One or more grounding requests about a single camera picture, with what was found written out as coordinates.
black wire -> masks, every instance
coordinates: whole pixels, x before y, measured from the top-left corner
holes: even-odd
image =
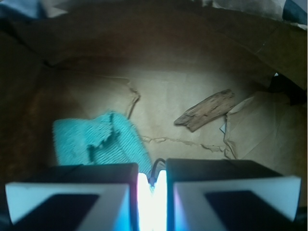
[[[153,164],[153,167],[152,167],[152,170],[151,170],[151,176],[148,179],[148,181],[151,184],[151,186],[154,186],[154,183],[155,183],[155,171],[156,171],[156,168],[157,168],[157,165],[158,165],[159,162],[163,162],[164,164],[166,163],[166,161],[163,158],[158,158],[157,160],[155,160],[155,162]]]

teal cloth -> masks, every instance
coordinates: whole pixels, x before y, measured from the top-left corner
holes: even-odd
[[[53,138],[60,165],[137,163],[139,172],[148,175],[151,171],[151,160],[135,127],[122,114],[56,120]]]

driftwood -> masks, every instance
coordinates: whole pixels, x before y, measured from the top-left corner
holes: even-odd
[[[223,90],[188,109],[174,121],[174,124],[184,125],[194,132],[204,124],[226,114],[234,106],[234,93],[230,89]]]

bright light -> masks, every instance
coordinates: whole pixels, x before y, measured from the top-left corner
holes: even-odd
[[[137,200],[140,231],[165,231],[167,228],[167,176],[161,170],[151,194],[147,177],[138,175]]]
[[[151,214],[153,207],[152,195],[148,179],[144,173],[138,174],[137,201],[140,231],[152,231],[155,218]]]
[[[167,229],[167,175],[165,170],[161,170],[155,190],[153,193],[153,217],[155,223],[154,231],[165,231]]]

crumpled brown paper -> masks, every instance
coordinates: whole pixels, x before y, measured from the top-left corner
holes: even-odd
[[[224,142],[230,159],[254,160],[302,178],[307,204],[307,109],[290,106],[284,94],[256,92],[227,113]]]

